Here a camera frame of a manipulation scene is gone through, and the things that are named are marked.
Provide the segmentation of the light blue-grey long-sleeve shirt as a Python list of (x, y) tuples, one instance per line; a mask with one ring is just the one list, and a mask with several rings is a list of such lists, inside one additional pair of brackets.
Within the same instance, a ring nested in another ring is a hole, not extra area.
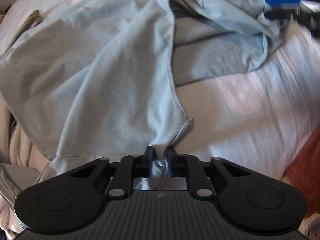
[(94, 159), (158, 154), (193, 124), (176, 86), (260, 68), (289, 23), (265, 0), (85, 0), (23, 34), (1, 94), (50, 160), (42, 182)]

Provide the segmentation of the pink polka dot bedsheet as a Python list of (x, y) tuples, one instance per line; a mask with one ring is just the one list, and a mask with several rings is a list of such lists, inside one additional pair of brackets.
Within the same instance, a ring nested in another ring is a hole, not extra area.
[[(1, 23), (1, 59), (34, 10), (44, 22), (83, 1), (18, 0)], [(172, 144), (178, 153), (200, 159), (219, 156), (280, 180), (319, 125), (319, 42), (306, 29), (289, 23), (284, 41), (260, 68), (175, 90), (193, 119)], [(184, 186), (180, 179), (169, 178), (163, 155), (158, 154), (151, 178), (137, 182), (139, 189)]]

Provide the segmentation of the cream white sweater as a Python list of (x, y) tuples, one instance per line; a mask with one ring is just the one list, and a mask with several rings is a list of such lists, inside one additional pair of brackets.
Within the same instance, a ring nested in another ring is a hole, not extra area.
[(23, 231), (14, 211), (17, 196), (37, 181), (48, 163), (1, 98), (1, 229), (9, 237)]

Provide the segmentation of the orange-red fuzzy garment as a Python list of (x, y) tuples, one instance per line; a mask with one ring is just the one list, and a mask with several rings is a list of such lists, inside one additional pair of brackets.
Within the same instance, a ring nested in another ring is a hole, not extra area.
[(319, 167), (319, 128), (317, 128), (286, 169), (286, 175), (292, 185), (299, 189), (307, 200), (305, 218), (319, 213)]

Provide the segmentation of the brown striped garment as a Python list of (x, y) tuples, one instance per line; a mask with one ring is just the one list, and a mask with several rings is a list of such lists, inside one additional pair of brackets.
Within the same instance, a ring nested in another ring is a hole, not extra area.
[(43, 21), (43, 17), (40, 15), (39, 10), (34, 10), (22, 23), (22, 25), (19, 27), (18, 31), (14, 34), (12, 39), (10, 40), (9, 45), (6, 48), (6, 51), (8, 51), (12, 45), (18, 40), (18, 38), (28, 31), (31, 28), (36, 27)]

